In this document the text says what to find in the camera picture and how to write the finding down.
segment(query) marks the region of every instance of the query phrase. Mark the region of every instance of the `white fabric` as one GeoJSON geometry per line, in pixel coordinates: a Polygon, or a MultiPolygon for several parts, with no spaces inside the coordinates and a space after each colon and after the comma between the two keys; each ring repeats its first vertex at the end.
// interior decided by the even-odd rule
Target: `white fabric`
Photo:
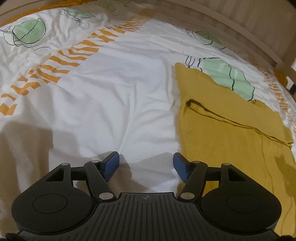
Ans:
{"type": "MultiPolygon", "coordinates": [[[[95,16],[83,19],[89,24],[87,29],[61,15],[58,9],[44,10],[13,23],[15,26],[29,19],[43,19],[46,34],[38,47],[50,49],[35,51],[32,47],[10,46],[0,35],[0,94],[13,95],[10,86],[23,86],[17,79],[48,63],[49,56],[57,50],[70,48],[105,26],[128,20],[143,8],[135,3],[127,7],[118,2],[113,4],[116,11],[111,14],[97,2],[71,7],[95,16]]],[[[180,99],[174,65],[185,64],[188,55],[196,59],[219,57],[242,70],[255,87],[254,99],[279,111],[284,124],[292,129],[274,93],[254,66],[230,50],[204,45],[170,21],[156,14],[135,32],[117,33],[115,41],[106,43],[63,75],[57,84],[40,82],[41,87],[28,88],[29,94],[20,95],[15,101],[0,98],[0,104],[17,103],[13,115],[0,113],[2,235],[16,231],[10,215],[14,198],[64,162],[82,166],[118,151],[120,167],[110,181],[117,195],[176,192],[180,179],[172,158],[180,151],[177,132],[180,99]]],[[[289,105],[295,115],[292,98],[289,105]]]]}

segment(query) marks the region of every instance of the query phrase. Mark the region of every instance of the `bed frame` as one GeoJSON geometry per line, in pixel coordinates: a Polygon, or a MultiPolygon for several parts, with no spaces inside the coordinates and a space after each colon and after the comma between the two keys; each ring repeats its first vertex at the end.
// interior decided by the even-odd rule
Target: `bed frame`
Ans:
{"type": "MultiPolygon", "coordinates": [[[[7,0],[0,24],[27,10],[62,0],[7,0]]],[[[264,67],[281,70],[296,83],[296,9],[287,0],[134,0],[174,18],[203,26],[244,49],[264,67]]]]}

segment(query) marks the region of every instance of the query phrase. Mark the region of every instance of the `orange stripe pattern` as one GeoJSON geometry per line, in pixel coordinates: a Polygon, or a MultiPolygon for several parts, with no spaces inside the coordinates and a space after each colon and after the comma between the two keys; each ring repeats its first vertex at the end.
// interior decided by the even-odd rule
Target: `orange stripe pattern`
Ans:
{"type": "Polygon", "coordinates": [[[296,123],[294,118],[291,116],[290,114],[290,106],[285,98],[284,93],[281,91],[281,89],[279,88],[277,82],[272,81],[269,77],[268,72],[261,68],[251,57],[249,57],[250,63],[256,67],[256,69],[258,71],[260,71],[263,75],[264,75],[264,80],[268,83],[269,88],[272,90],[272,92],[274,93],[279,107],[286,112],[288,120],[292,123],[293,125],[293,132],[296,134],[296,123]]]}
{"type": "MultiPolygon", "coordinates": [[[[92,38],[92,41],[85,39],[80,41],[75,46],[67,49],[68,53],[66,54],[63,50],[59,50],[56,55],[52,55],[49,60],[52,60],[56,65],[60,67],[56,68],[51,64],[44,64],[38,66],[35,70],[31,69],[25,77],[21,76],[18,81],[26,82],[23,87],[18,87],[16,85],[11,85],[10,88],[13,89],[14,94],[17,94],[16,97],[11,94],[5,93],[1,95],[1,98],[9,98],[11,101],[15,101],[20,95],[27,95],[29,93],[28,88],[36,89],[41,86],[37,81],[28,82],[30,78],[37,79],[38,81],[48,83],[58,83],[62,78],[63,74],[68,74],[70,70],[74,67],[78,67],[80,63],[77,61],[85,61],[88,57],[92,56],[94,53],[99,51],[100,47],[103,47],[106,43],[115,41],[115,39],[124,34],[126,31],[134,32],[138,30],[143,24],[148,22],[155,14],[155,11],[151,9],[143,9],[137,15],[133,16],[132,19],[124,21],[122,24],[117,26],[107,26],[105,29],[99,29],[96,32],[92,33],[89,38],[92,38]],[[67,58],[72,60],[71,62],[63,60],[67,58]],[[53,76],[44,72],[41,69],[46,69],[51,71],[53,74],[61,74],[60,76],[53,76]]],[[[0,105],[0,112],[4,115],[12,115],[15,111],[17,104],[13,104],[8,107],[6,104],[0,105]]]]}

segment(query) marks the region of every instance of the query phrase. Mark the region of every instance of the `headboard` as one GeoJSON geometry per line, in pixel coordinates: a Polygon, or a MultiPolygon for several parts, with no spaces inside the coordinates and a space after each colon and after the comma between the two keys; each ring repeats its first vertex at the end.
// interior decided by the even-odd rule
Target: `headboard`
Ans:
{"type": "MultiPolygon", "coordinates": [[[[287,0],[134,0],[167,15],[203,25],[250,53],[265,67],[282,70],[296,83],[296,9],[287,0]]],[[[0,24],[29,9],[61,0],[7,0],[0,24]]]]}

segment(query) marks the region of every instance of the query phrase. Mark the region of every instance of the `bed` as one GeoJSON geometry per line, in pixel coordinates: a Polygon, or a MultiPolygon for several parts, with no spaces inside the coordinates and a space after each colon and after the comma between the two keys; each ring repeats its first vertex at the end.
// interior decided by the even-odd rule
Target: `bed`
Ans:
{"type": "MultiPolygon", "coordinates": [[[[226,66],[242,78],[236,93],[278,112],[296,141],[296,9],[286,0],[8,0],[0,25],[1,235],[17,231],[13,200],[49,170],[114,150],[117,195],[177,193],[178,62],[214,80],[226,66]]],[[[295,236],[295,181],[284,183],[289,225],[282,217],[276,232],[295,236]]]]}

